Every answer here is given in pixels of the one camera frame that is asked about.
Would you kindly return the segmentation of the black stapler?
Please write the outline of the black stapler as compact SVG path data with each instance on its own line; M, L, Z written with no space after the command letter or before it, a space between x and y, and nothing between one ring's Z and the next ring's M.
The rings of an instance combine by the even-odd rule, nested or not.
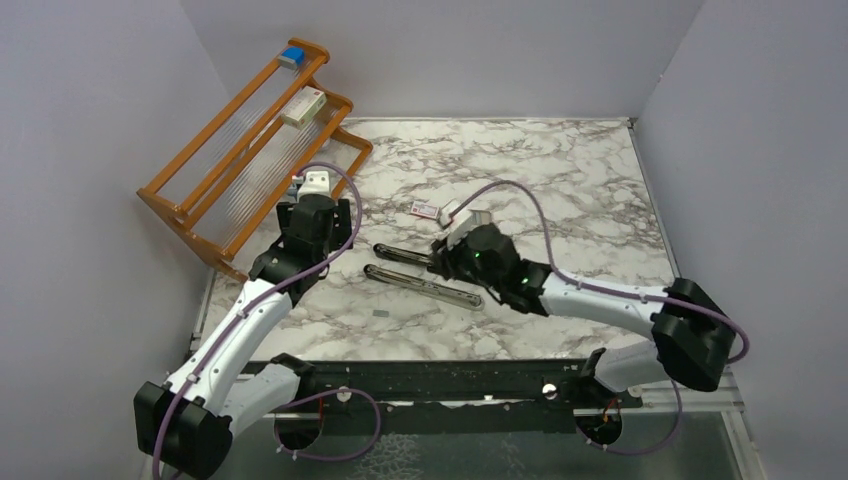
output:
M372 247L372 250L378 258L387 261L418 266L421 268L429 268L432 266L430 256L425 253L406 250L383 243L375 244Z

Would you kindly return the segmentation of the red white staple box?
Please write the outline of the red white staple box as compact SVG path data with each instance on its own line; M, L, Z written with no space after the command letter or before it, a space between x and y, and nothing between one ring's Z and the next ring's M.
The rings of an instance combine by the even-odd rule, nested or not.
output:
M437 220L440 216L440 208L426 202L414 201L410 207L410 214L431 220Z

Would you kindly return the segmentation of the silver staple strip tray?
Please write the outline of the silver staple strip tray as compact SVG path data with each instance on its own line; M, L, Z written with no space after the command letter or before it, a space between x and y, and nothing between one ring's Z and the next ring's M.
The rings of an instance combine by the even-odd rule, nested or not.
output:
M493 222L493 215L486 210L470 210L469 221L474 227L487 225Z

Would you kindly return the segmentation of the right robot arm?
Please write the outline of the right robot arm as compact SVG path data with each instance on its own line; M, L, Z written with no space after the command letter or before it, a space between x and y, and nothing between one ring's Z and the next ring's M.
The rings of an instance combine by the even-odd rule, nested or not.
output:
M712 392L732 358L737 332L689 279L676 278L668 287L635 287L569 278L549 264L522 258L493 224L459 239L434 241L430 260L432 272L480 286L520 313L576 317L641 335L640 343L592 354L576 383L579 398L592 407L663 377Z

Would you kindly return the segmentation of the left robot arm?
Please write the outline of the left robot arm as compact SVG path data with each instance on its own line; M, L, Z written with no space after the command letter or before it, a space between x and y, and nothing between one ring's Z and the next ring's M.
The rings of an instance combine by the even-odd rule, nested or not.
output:
M306 408L314 384L291 367L267 365L239 375L270 331L350 248L361 215L347 199L306 194L277 207L280 237L258 256L248 280L207 341L161 384L146 382L133 399L139 448L161 466L207 479L233 440L274 408Z

